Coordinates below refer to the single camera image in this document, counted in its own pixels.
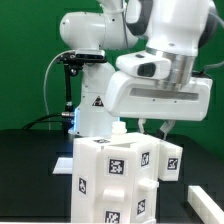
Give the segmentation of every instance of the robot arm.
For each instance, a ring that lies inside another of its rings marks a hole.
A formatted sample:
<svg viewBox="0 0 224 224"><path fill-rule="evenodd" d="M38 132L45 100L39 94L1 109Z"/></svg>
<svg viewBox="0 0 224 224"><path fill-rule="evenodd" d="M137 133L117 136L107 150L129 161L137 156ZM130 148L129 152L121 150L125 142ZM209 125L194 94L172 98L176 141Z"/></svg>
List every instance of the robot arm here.
<svg viewBox="0 0 224 224"><path fill-rule="evenodd" d="M193 77L192 68L210 4L210 0L129 1L127 25L148 42L145 51L117 59L120 71L106 93L111 114L194 121L206 116L212 80Z"/></svg>
<svg viewBox="0 0 224 224"><path fill-rule="evenodd" d="M123 0L99 0L103 13L74 12L64 16L60 24L63 41L71 49L125 49L125 33L129 47L137 38L124 29Z"/></svg>
<svg viewBox="0 0 224 224"><path fill-rule="evenodd" d="M88 55L97 56L100 49L124 49L127 45L133 47L138 40L126 28L123 0L98 2L102 6L103 13L68 13L61 21L61 37L76 51L74 57L77 57L77 52L81 52L87 59ZM108 83L114 73L115 69L109 63L85 61L82 69L81 102L75 110L74 128L69 131L71 134L81 136L111 134L111 124L118 118L105 110L104 100Z"/></svg>

